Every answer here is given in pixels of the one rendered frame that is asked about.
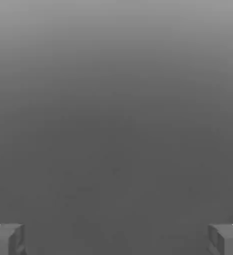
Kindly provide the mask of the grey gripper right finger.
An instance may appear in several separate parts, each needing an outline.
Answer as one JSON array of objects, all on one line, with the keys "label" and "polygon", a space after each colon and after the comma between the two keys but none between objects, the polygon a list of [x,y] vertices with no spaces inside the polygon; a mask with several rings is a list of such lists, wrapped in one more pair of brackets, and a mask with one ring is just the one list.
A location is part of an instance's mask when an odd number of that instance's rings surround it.
[{"label": "grey gripper right finger", "polygon": [[208,225],[208,251],[211,255],[233,255],[233,224]]}]

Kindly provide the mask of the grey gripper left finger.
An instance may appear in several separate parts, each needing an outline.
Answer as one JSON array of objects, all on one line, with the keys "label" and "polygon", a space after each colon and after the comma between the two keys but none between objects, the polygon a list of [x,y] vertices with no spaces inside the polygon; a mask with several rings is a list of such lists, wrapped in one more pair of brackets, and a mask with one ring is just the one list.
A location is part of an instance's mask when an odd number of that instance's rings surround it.
[{"label": "grey gripper left finger", "polygon": [[0,224],[0,255],[26,255],[24,224]]}]

